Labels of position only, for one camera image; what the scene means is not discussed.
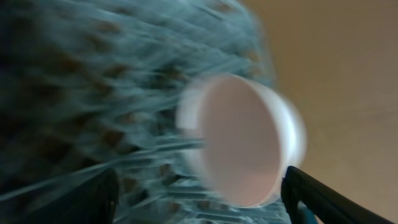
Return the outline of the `white cup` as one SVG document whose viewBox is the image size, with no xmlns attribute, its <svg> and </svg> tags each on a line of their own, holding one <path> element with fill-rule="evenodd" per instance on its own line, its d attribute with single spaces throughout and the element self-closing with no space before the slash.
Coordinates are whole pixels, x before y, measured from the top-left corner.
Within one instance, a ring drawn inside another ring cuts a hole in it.
<svg viewBox="0 0 398 224">
<path fill-rule="evenodd" d="M 184 89 L 176 126 L 199 146 L 182 157 L 200 182 L 230 205 L 260 207 L 280 197 L 289 166 L 306 153 L 305 126 L 283 95 L 233 74 L 197 78 Z"/>
</svg>

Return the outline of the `grey dishwasher rack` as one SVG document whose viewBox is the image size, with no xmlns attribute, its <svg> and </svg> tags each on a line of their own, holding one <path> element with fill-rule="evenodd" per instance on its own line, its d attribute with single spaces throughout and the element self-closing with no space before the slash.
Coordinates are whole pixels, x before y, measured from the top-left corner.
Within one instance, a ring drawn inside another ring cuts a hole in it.
<svg viewBox="0 0 398 224">
<path fill-rule="evenodd" d="M 176 127 L 183 89 L 233 73 L 273 87 L 265 33 L 241 1 L 1 2 L 1 222 L 97 174 L 114 223 L 288 223 L 280 199 L 238 208 L 198 180 Z"/>
</svg>

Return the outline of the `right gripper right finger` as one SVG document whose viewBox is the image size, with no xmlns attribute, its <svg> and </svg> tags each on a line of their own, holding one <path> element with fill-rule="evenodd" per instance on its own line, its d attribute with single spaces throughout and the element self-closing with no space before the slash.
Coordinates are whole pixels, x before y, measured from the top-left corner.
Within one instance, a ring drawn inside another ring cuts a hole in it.
<svg viewBox="0 0 398 224">
<path fill-rule="evenodd" d="M 280 196 L 293 224 L 317 219 L 326 224 L 392 224 L 294 166 L 287 168 Z"/>
</svg>

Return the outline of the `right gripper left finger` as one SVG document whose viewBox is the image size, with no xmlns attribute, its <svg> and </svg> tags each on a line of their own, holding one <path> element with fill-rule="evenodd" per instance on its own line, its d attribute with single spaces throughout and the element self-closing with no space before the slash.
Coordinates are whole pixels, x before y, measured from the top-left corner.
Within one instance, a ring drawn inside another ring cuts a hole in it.
<svg viewBox="0 0 398 224">
<path fill-rule="evenodd" d="M 118 175 L 108 169 L 29 213 L 18 224 L 112 224 L 118 203 Z"/>
</svg>

